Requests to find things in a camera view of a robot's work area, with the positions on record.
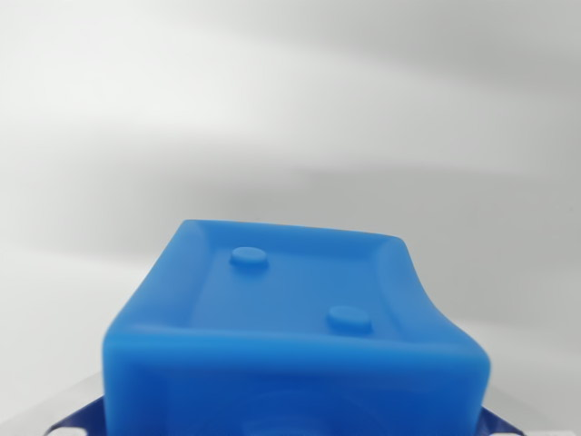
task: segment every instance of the gray background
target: gray background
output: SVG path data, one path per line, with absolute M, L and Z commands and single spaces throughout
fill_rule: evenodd
M 581 432 L 581 4 L 0 2 L 0 421 L 100 369 L 184 218 L 406 240 L 493 361 Z

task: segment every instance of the raised circular bump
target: raised circular bump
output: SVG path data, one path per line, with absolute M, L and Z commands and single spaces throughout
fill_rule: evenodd
M 333 306 L 327 312 L 327 322 L 337 332 L 350 334 L 371 332 L 371 318 L 359 307 Z
M 266 266 L 266 252 L 256 247 L 238 247 L 232 250 L 231 262 L 238 266 Z

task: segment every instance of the blue silicone container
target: blue silicone container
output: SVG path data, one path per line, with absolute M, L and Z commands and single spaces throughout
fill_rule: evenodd
M 471 436 L 489 361 L 399 238 L 186 221 L 103 371 L 109 436 Z

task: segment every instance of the white backdrop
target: white backdrop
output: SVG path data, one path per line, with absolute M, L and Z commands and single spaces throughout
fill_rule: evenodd
M 0 421 L 100 369 L 185 218 L 395 234 L 581 432 L 581 4 L 0 3 Z

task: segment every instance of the glossy blue surface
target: glossy blue surface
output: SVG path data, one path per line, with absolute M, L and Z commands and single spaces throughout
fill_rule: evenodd
M 103 347 L 109 436 L 471 436 L 489 363 L 398 238 L 187 221 Z

